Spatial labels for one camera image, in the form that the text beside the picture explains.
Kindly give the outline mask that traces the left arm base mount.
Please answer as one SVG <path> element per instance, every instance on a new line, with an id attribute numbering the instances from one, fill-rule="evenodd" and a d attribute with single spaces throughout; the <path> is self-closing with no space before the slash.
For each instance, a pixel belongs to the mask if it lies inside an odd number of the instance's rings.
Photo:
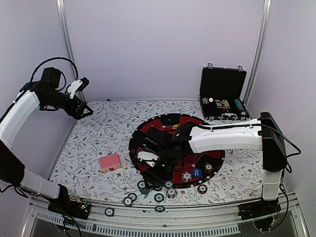
<path id="1" fill-rule="evenodd" d="M 78 200 L 61 200 L 45 198 L 49 201 L 48 210 L 58 214 L 64 214 L 73 218 L 87 220 L 91 210 L 91 202 L 82 198 Z"/>

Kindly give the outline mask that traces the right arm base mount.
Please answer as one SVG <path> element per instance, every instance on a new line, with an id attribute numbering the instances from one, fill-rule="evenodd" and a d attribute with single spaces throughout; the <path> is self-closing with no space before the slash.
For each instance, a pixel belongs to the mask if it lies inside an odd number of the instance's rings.
<path id="1" fill-rule="evenodd" d="M 272 201 L 258 200 L 240 204 L 238 206 L 238 215 L 242 220 L 253 220 L 255 228 L 261 232 L 270 231 L 281 211 L 278 199 Z"/>

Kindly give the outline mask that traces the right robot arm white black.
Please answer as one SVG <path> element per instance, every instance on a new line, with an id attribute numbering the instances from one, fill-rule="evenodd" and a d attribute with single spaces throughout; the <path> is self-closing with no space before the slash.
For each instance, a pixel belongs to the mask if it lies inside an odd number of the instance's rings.
<path id="1" fill-rule="evenodd" d="M 261 200 L 255 205 L 259 215 L 266 215 L 278 199 L 281 174 L 289 167 L 285 144 L 301 150 L 281 131 L 272 115 L 262 112 L 259 118 L 223 125 L 202 125 L 194 121 L 178 125 L 173 134 L 150 126 L 141 139 L 142 150 L 136 153 L 141 162 L 154 170 L 168 173 L 183 157 L 210 151 L 246 149 L 263 153 Z"/>

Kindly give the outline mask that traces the brown chip stack seat three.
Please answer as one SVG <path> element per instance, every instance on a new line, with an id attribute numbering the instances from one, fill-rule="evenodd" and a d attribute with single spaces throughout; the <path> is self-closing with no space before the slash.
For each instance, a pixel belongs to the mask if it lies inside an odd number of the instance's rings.
<path id="1" fill-rule="evenodd" d="M 204 171 L 209 174 L 213 173 L 214 169 L 212 164 L 206 163 L 204 166 Z"/>

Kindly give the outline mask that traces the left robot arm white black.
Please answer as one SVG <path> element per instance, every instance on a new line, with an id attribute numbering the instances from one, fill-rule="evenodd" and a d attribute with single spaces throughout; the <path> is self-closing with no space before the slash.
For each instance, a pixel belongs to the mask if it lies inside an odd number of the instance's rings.
<path id="1" fill-rule="evenodd" d="M 69 198 L 68 190 L 63 185 L 48 181 L 35 172 L 34 168 L 27 167 L 39 161 L 39 157 L 27 161 L 22 157 L 22 150 L 26 155 L 43 155 L 46 149 L 41 146 L 48 141 L 48 133 L 52 126 L 40 132 L 39 127 L 31 119 L 35 119 L 39 111 L 63 110 L 76 120 L 92 115 L 93 110 L 76 96 L 89 84 L 86 77 L 73 81 L 66 87 L 65 92 L 59 89 L 62 72 L 54 67 L 45 68 L 41 79 L 26 83 L 0 119 L 0 179 L 10 185 L 20 188 L 32 195 L 41 196 L 62 213 L 70 214 L 73 203 Z"/>

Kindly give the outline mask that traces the blue chip stack seat four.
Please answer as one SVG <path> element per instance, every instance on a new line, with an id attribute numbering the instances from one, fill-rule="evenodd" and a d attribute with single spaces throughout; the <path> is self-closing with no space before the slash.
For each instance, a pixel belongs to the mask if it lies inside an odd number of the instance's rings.
<path id="1" fill-rule="evenodd" d="M 190 172 L 182 173 L 181 180 L 182 180 L 183 183 L 191 182 L 192 174 Z"/>

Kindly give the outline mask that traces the brown 100 poker chip stack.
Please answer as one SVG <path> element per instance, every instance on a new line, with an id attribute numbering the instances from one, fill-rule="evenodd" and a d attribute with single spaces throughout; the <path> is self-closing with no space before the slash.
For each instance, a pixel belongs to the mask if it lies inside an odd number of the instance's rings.
<path id="1" fill-rule="evenodd" d="M 200 193 L 200 194 L 205 194 L 207 192 L 207 186 L 206 185 L 199 185 L 198 188 L 197 188 L 197 191 Z"/>

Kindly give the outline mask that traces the blue small blind button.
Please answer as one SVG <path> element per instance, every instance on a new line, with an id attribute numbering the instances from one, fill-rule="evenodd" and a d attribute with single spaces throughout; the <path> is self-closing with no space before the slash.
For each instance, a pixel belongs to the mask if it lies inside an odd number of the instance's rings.
<path id="1" fill-rule="evenodd" d="M 199 168 L 194 168 L 191 171 L 191 174 L 194 178 L 200 178 L 202 176 L 202 171 Z"/>

